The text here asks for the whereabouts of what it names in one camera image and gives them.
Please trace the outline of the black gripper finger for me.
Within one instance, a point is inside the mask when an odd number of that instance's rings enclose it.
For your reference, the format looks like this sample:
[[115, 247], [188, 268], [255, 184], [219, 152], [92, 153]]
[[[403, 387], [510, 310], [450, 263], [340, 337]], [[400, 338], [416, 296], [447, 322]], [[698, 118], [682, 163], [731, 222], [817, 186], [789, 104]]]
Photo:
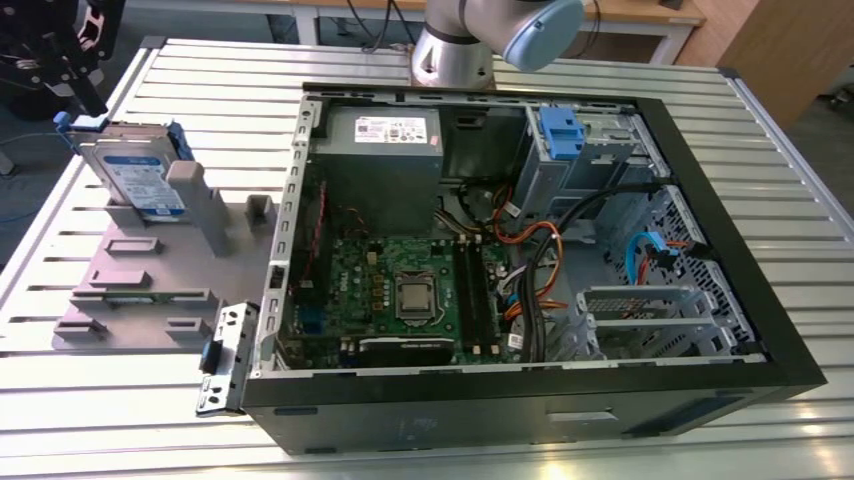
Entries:
[[69, 85], [89, 116], [100, 116], [107, 112], [95, 88], [96, 80], [91, 76], [99, 70], [99, 63], [112, 58], [124, 8], [124, 0], [87, 1], [81, 27], [68, 53], [73, 72]]
[[1, 32], [1, 81], [29, 90], [59, 89], [95, 113], [95, 42], [87, 36]]

